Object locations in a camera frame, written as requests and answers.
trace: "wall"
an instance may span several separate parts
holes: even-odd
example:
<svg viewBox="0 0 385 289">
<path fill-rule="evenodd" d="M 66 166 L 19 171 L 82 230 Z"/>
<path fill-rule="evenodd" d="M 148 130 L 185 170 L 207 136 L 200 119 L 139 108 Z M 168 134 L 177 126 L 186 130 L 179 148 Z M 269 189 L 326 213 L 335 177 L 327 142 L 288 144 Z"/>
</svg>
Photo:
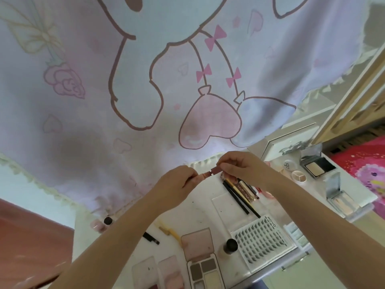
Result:
<svg viewBox="0 0 385 289">
<path fill-rule="evenodd" d="M 0 199 L 39 214 L 52 221 L 75 228 L 75 209 L 62 206 L 53 195 L 46 194 L 24 175 L 14 175 L 8 166 L 0 165 Z"/>
</svg>

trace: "white desk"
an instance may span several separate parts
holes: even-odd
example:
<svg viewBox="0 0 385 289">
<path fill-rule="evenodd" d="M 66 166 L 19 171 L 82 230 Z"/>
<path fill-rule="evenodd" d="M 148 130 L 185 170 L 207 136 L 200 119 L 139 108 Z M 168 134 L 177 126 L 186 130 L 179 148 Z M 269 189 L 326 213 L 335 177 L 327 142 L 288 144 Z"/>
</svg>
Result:
<svg viewBox="0 0 385 289">
<path fill-rule="evenodd" d="M 286 159 L 298 160 L 298 156 L 298 153 L 293 152 L 273 160 L 272 163 L 281 165 Z M 206 172 L 215 166 L 218 158 L 219 156 L 215 156 L 208 160 L 192 164 L 191 166 L 195 168 L 198 173 Z M 373 195 L 364 186 L 362 186 L 358 180 L 352 178 L 348 173 L 339 167 L 337 167 L 337 170 L 332 172 L 341 173 L 341 188 L 345 190 L 361 207 L 364 208 L 359 213 L 357 213 L 355 217 L 359 218 L 360 216 L 369 212 L 372 209 L 371 202 L 376 199 L 376 196 Z M 318 189 L 322 190 L 321 185 L 323 185 L 323 182 L 316 182 L 311 179 L 310 176 L 308 176 L 308 180 L 306 184 L 303 185 L 303 188 L 311 193 L 316 199 L 336 212 L 336 210 L 331 207 L 331 205 L 321 195 L 322 192 L 319 192 Z M 217 251 L 219 246 L 222 245 L 228 238 L 230 238 L 230 234 L 224 227 L 222 220 L 219 217 L 211 200 L 224 193 L 228 192 L 221 184 L 219 175 L 212 176 L 202 182 L 180 206 L 162 214 L 160 218 L 167 226 L 173 228 L 180 236 L 209 227 L 213 238 L 214 248 L 215 251 Z M 263 198 L 261 198 L 261 201 L 264 204 L 267 204 L 269 212 L 279 224 L 287 224 L 291 221 L 288 215 L 280 207 L 280 205 L 276 203 L 276 201 Z M 255 207 L 257 208 L 258 212 L 263 214 L 264 209 L 260 203 L 256 203 Z M 90 228 L 90 222 L 94 219 L 95 216 L 87 212 L 79 211 L 77 213 L 75 222 L 73 260 L 76 259 L 99 236 L 98 233 L 94 232 Z M 156 245 L 154 242 L 148 242 L 146 239 L 141 238 L 133 255 L 128 260 L 122 271 L 122 274 L 115 284 L 117 289 L 119 287 L 133 288 L 131 273 L 131 268 L 133 265 L 151 256 L 154 256 L 156 262 L 158 263 L 172 255 L 176 255 L 178 259 L 185 281 L 185 287 L 188 288 L 189 277 L 186 261 L 184 258 L 183 250 L 178 245 L 176 240 L 171 236 L 166 236 L 154 225 L 151 225 L 147 229 L 147 232 L 159 240 L 160 245 Z M 232 255 L 228 261 L 218 259 L 218 262 L 226 288 L 230 288 L 235 285 L 237 288 L 245 288 L 253 282 L 257 282 L 257 280 L 260 280 L 261 278 L 271 274 L 276 269 L 284 266 L 288 262 L 299 258 L 302 254 L 303 252 L 296 248 L 295 250 L 291 251 L 287 255 L 281 257 L 277 261 L 273 262 L 272 264 L 268 265 L 253 275 L 250 274 L 245 262 L 239 253 Z M 164 288 L 163 282 L 161 281 L 160 283 L 161 287 Z"/>
</svg>

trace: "cartoon print curtain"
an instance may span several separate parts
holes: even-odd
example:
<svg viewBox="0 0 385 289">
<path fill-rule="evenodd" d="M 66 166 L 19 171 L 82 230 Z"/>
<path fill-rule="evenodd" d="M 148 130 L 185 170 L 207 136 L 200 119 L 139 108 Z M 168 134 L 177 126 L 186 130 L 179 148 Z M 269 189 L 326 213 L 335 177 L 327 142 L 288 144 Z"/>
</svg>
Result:
<svg viewBox="0 0 385 289">
<path fill-rule="evenodd" d="M 365 0 L 0 0 L 0 151 L 91 211 L 241 150 L 358 58 Z"/>
</svg>

